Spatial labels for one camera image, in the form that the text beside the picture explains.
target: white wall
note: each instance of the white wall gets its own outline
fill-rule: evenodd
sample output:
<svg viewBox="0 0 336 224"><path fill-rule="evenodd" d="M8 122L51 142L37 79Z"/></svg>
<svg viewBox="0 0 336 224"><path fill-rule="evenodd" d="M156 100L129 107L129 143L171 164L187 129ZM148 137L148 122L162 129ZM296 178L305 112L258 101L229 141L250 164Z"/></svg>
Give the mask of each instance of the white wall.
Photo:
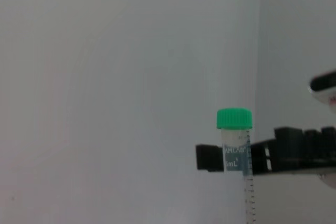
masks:
<svg viewBox="0 0 336 224"><path fill-rule="evenodd" d="M258 12L0 0L0 222L223 223L194 145L219 144L218 108L254 109Z"/></svg>
<svg viewBox="0 0 336 224"><path fill-rule="evenodd" d="M273 128L319 129L336 115L314 100L307 85L336 68L336 0L261 0L256 96L256 140ZM335 223L336 190L316 176L256 179L258 220L273 223Z"/></svg>

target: black rack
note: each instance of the black rack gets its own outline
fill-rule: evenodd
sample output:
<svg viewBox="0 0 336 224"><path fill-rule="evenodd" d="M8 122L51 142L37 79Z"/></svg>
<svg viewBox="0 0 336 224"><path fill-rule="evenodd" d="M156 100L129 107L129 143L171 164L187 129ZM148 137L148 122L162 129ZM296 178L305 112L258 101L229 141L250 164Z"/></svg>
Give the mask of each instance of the black rack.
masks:
<svg viewBox="0 0 336 224"><path fill-rule="evenodd" d="M275 138L251 145L254 175L336 173L336 129L281 127ZM197 169L223 172L222 148L196 146Z"/></svg>

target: green screw cap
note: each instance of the green screw cap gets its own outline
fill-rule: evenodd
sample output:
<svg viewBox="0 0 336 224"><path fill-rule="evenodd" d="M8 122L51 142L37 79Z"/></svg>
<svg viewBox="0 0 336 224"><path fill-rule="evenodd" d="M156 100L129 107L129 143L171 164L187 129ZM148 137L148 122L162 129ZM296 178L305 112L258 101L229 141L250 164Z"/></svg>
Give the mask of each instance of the green screw cap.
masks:
<svg viewBox="0 0 336 224"><path fill-rule="evenodd" d="M227 108L217 112L217 129L246 130L252 126L252 113L248 109Z"/></svg>

